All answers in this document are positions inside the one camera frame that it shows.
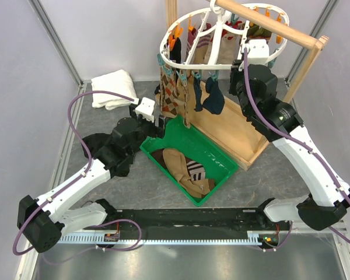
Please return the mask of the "teal clothes peg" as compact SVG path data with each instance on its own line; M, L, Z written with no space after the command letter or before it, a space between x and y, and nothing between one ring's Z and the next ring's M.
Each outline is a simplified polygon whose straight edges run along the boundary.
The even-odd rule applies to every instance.
M216 70L214 73L209 72L210 78L215 82L218 80L219 78L219 71Z
M199 71L192 71L192 76L195 79L201 80L202 79L202 71L201 70L199 70Z

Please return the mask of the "navy blue sock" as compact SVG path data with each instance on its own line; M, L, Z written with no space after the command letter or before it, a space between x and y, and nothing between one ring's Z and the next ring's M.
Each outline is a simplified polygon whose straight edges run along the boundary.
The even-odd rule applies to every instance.
M225 99L219 88L218 81L209 77L206 80L205 91L209 95L202 104L203 108L211 114L220 115L225 105Z
M194 111L200 112L203 110L203 106L201 103L201 97L202 97L201 80L198 78L194 78L193 87L194 87L194 93L195 93L195 109L194 109Z

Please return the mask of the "brown striped sock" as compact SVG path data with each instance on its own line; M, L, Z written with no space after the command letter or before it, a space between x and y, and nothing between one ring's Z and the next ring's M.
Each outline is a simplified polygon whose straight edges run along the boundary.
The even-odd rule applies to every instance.
M188 157L185 158L188 174L192 181L205 179L206 172L202 164Z

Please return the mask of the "white oval sock hanger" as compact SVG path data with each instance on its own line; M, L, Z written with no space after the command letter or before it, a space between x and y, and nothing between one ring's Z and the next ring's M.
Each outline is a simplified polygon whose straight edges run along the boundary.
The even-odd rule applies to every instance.
M168 23L157 60L167 72L228 70L245 55L247 65L272 67L287 43L277 32L213 1Z

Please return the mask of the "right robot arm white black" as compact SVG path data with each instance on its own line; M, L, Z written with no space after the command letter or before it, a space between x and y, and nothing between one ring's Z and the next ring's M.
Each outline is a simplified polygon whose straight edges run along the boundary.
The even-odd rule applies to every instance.
M279 149L309 189L302 197L266 200L255 222L264 230L284 220L302 221L314 230L329 228L350 208L350 185L328 165L298 112L277 98L277 84L265 65L232 63L229 93L238 98L246 121Z

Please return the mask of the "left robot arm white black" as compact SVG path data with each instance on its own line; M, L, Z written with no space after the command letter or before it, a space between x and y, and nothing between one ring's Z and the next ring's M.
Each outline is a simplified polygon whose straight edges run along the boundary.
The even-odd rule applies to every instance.
M27 195L19 202L17 226L38 253L52 248L61 237L80 229L116 224L116 209L98 199L85 209L71 209L77 201L113 177L126 177L135 154L148 138L163 138L167 118L151 122L142 115L122 118L110 134L83 138L88 163L58 187L37 198Z

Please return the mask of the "black cloth pile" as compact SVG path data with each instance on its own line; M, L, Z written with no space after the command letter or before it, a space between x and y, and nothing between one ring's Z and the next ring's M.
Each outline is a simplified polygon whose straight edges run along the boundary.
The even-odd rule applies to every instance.
M110 177L127 177L137 149L126 140L105 133L82 138L94 160L99 160L110 172Z

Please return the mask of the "white folded towel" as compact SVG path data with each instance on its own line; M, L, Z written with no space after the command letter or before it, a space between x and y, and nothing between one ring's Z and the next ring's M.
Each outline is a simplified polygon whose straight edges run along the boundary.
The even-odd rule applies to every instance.
M109 91L119 95L137 98L134 84L130 74L123 70L117 70L102 76L91 79L93 91ZM129 106L130 101L119 96L113 96L105 93L93 94L92 107L94 109L105 107L106 110L113 110L122 106Z

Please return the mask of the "beige red hanging sock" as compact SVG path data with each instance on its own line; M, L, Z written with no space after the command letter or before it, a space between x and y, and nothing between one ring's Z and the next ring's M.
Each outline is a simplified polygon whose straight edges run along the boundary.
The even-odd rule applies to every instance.
M237 39L239 35L227 30L222 31L217 64L231 64L237 57Z

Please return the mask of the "olive striped hanging sock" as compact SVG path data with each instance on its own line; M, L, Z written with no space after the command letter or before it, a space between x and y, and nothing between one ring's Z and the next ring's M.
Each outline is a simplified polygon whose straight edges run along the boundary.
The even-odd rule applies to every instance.
M247 38L248 39L265 39L265 40L270 40L272 36L272 32L260 27L258 25L253 25L249 27L247 31Z

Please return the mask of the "tan sock in bin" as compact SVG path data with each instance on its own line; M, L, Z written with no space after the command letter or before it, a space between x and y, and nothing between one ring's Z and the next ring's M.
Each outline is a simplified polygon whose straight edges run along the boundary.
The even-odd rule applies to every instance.
M187 157L176 149L157 149L150 155L194 198L206 197L216 186L207 174L203 180L192 181L187 171Z

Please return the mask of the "black hanging sock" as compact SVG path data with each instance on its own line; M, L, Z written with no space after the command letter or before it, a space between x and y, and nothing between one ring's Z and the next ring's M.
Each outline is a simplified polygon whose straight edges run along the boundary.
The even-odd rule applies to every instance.
M170 51L170 60L175 61L177 64L181 63L181 40L177 38L175 44Z

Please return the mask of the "green plastic bin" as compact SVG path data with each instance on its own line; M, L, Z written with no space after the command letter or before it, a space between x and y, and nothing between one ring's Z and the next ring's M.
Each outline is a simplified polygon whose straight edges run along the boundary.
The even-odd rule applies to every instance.
M166 148L176 149L186 157L202 164L206 170L206 177L215 180L215 188L204 198L194 198L187 193L171 174L151 156L155 150ZM197 207L203 205L237 170L236 162L194 126L186 128L183 124L183 118L180 116L167 123L163 138L147 138L141 144L141 150Z

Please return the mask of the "wooden rack frame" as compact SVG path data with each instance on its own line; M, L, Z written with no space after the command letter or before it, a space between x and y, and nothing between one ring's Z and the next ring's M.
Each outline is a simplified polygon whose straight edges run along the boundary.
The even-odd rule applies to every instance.
M195 47L191 47L187 60L182 64L177 64L169 58L170 51L167 46L170 42L169 37L181 22L198 14L203 15L203 19L200 30L194 39L194 44L198 43L200 37L206 36L210 32L217 36L212 47L210 60L206 65L193 64L192 58ZM226 25L226 21L232 15L243 17L247 22L254 22L283 38L280 50L267 57L267 62L279 56L289 41L310 51L283 99L287 103L291 102L329 38L327 36L312 37L291 28L288 15L276 6L265 3L239 4L235 1L211 1L209 7L190 12L178 18L169 26L160 43L160 64L164 67L183 70L230 70L230 65L216 63L222 30L240 35L242 42L247 39L246 30L235 30ZM230 99L226 99L226 104L220 115L188 113L183 116L196 129L221 147L244 170L248 170L268 146L268 140L256 131L252 124L246 121L241 107Z

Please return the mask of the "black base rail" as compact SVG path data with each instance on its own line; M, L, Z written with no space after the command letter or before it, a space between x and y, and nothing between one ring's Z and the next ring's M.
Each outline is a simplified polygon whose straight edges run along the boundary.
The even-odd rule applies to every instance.
M119 229L126 230L127 219L136 222L142 230L173 228L175 226L206 226L236 229L238 232L261 230L288 230L290 223L272 222L257 208L170 208L170 209L115 209L106 199L97 199L107 212L104 223L118 220Z

